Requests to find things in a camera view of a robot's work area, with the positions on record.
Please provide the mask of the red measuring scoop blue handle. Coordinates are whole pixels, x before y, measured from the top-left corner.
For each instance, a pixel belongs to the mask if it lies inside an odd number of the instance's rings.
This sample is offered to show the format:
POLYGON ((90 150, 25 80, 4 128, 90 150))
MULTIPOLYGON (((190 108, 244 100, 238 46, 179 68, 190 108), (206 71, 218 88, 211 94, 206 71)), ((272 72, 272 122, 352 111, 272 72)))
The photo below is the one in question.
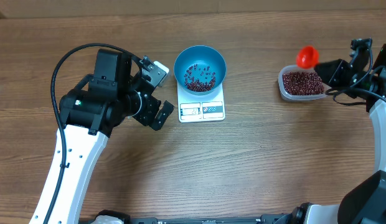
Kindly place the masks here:
POLYGON ((296 64, 303 69, 315 67, 319 62, 319 52, 313 46, 303 47, 297 54, 296 64))

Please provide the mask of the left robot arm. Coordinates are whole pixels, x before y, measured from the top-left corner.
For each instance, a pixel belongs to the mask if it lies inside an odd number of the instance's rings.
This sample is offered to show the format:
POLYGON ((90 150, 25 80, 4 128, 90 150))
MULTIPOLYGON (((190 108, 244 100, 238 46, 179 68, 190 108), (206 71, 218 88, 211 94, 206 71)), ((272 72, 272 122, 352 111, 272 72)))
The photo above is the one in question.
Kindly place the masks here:
POLYGON ((91 43, 67 52, 56 65, 50 97, 58 125, 54 157, 31 223, 78 223, 95 164, 113 128, 132 117, 158 131, 174 106, 152 96, 170 70, 158 61, 110 44, 91 43), (57 100, 60 67, 75 52, 98 47, 94 72, 57 100))

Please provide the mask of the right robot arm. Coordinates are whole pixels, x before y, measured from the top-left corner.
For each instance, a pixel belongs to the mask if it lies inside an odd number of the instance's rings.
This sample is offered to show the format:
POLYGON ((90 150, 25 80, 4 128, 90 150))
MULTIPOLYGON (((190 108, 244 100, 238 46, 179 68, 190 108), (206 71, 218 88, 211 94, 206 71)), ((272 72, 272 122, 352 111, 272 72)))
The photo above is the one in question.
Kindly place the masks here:
POLYGON ((313 47, 303 48, 295 66, 284 71, 311 68, 329 88, 326 96, 345 94, 364 105, 374 130, 374 169, 372 175, 352 189, 337 205, 303 203, 290 214, 278 215, 277 223, 386 223, 386 44, 377 57, 372 39, 351 42, 351 60, 320 63, 313 47))

